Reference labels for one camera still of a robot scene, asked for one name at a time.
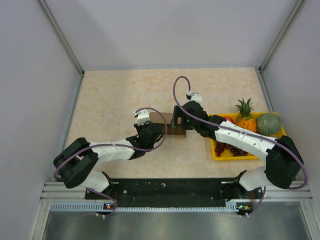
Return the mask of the brown cardboard box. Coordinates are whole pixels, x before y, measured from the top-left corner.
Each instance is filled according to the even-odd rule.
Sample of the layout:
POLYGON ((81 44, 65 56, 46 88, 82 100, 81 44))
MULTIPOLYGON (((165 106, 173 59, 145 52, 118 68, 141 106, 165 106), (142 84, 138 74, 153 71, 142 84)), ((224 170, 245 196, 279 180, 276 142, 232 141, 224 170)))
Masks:
POLYGON ((186 130, 182 129, 182 127, 181 127, 182 119, 180 117, 177 119, 176 127, 172 128, 171 120, 173 118, 173 113, 162 112, 161 114, 166 119, 167 125, 165 125, 163 118, 156 112, 149 113, 149 117, 150 117, 151 122, 154 124, 160 125, 163 133, 165 133, 166 126, 167 126, 167 137, 169 137, 169 138, 186 138, 187 133, 186 133, 186 130))

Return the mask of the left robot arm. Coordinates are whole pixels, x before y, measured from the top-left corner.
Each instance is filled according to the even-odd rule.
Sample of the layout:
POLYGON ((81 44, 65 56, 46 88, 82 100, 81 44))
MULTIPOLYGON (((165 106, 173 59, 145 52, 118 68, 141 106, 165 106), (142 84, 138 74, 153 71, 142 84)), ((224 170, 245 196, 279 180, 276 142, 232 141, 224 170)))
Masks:
POLYGON ((95 165, 118 160, 134 160, 152 151, 163 137, 162 128, 154 123, 134 125, 137 134, 123 140, 94 143, 84 137, 76 139, 54 160, 55 175, 59 175, 65 187, 78 186, 92 189, 102 198, 109 198, 114 191, 112 179, 95 165))

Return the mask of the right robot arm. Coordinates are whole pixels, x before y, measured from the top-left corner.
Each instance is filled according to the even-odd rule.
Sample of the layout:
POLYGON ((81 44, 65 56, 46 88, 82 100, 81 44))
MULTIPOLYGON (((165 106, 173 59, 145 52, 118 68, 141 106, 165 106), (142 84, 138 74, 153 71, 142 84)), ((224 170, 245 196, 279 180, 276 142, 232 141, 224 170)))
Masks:
POLYGON ((233 185, 233 192, 239 198, 245 198, 260 187, 292 189, 291 184, 299 171, 306 171, 296 145, 286 135, 267 137, 241 128, 224 117, 209 116, 194 100, 175 105, 171 120, 173 128, 178 119, 185 130, 194 130, 204 138, 234 146, 264 161, 263 166, 239 174, 233 185))

